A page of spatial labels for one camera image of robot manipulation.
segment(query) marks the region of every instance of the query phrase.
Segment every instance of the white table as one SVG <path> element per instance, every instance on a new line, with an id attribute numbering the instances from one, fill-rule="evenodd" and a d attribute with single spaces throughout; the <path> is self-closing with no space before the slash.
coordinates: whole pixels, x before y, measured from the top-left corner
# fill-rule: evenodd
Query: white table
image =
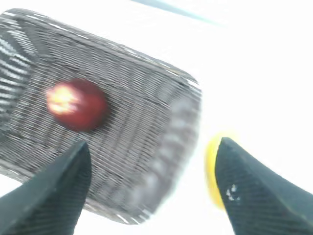
<path id="1" fill-rule="evenodd" d="M 128 0 L 1 2 L 0 11 L 38 11 L 172 63 L 198 79 L 203 89 L 199 146 L 175 194 L 156 216 L 141 226 L 124 226 L 84 211 L 75 235 L 232 235 L 226 214 L 208 197 L 203 173 L 204 147 L 221 130 L 237 132 L 256 158 L 313 192 L 306 180 L 313 156 L 310 1 L 168 1 L 227 27 Z M 4 177 L 0 180 L 0 194 L 18 186 Z"/>

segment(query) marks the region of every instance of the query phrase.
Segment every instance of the woven basket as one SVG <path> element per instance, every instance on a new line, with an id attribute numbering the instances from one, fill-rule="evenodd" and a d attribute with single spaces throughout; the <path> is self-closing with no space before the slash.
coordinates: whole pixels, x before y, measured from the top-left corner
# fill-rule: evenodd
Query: woven basket
<path id="1" fill-rule="evenodd" d="M 45 92 L 85 78 L 112 114 L 75 133 L 48 114 Z M 92 183 L 85 209 L 139 224 L 169 194 L 196 144 L 201 92 L 189 74 L 123 45 L 12 9 L 0 16 L 0 173 L 24 182 L 79 139 Z"/>

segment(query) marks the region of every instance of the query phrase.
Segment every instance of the yellow object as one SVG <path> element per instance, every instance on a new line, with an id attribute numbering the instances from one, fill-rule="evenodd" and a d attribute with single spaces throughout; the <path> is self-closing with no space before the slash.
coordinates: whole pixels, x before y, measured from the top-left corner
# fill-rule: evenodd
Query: yellow object
<path id="1" fill-rule="evenodd" d="M 206 156 L 205 156 L 205 173 L 206 179 L 208 183 L 209 193 L 214 204 L 220 208 L 225 209 L 224 204 L 222 201 L 222 197 L 220 194 L 220 190 L 217 185 L 216 177 L 215 177 L 215 163 L 217 153 L 221 144 L 221 140 L 223 137 L 229 137 L 234 139 L 234 134 L 230 133 L 220 133 L 217 134 L 208 144 L 206 149 Z"/>

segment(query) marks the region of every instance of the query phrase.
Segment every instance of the apple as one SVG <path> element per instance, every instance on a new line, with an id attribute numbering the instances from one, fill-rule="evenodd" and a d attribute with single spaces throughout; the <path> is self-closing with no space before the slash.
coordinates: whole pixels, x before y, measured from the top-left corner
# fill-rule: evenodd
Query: apple
<path id="1" fill-rule="evenodd" d="M 46 94 L 47 109 L 65 128 L 91 131 L 109 114 L 105 94 L 86 79 L 60 82 Z"/>

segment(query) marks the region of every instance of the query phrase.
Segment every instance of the wicker basket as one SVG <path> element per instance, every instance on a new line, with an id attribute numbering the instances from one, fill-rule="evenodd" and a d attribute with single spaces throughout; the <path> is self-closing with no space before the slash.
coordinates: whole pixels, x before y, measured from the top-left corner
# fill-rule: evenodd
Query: wicker basket
<path id="1" fill-rule="evenodd" d="M 85 78 L 103 89 L 107 125 L 75 133 L 46 111 L 45 91 Z M 12 9 L 0 16 L 0 172 L 24 182 L 79 139 L 92 184 L 85 209 L 125 224 L 153 214 L 196 144 L 201 92 L 189 74 L 123 45 Z"/>

